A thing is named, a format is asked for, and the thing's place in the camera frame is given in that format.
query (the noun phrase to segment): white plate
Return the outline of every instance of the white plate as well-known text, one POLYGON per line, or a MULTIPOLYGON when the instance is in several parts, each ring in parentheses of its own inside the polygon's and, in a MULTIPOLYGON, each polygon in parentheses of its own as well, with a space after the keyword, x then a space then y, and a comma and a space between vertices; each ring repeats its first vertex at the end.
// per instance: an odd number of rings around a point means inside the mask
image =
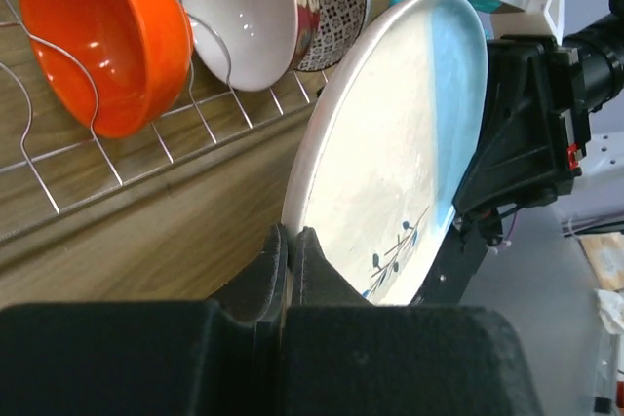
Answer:
POLYGON ((466 0, 405 0, 331 76, 296 155, 282 222, 316 230, 373 304, 408 304, 452 222, 477 147, 488 57, 466 0))

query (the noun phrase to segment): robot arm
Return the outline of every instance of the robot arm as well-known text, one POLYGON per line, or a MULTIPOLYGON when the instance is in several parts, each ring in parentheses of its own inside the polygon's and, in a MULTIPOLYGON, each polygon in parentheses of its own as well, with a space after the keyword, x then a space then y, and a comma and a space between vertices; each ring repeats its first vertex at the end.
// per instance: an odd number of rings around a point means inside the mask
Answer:
POLYGON ((566 37, 564 0, 471 3, 491 14, 495 39, 480 140, 454 204, 461 225, 495 245, 491 226, 506 214, 624 173, 624 133, 592 136, 589 123, 624 88, 624 3, 566 37))

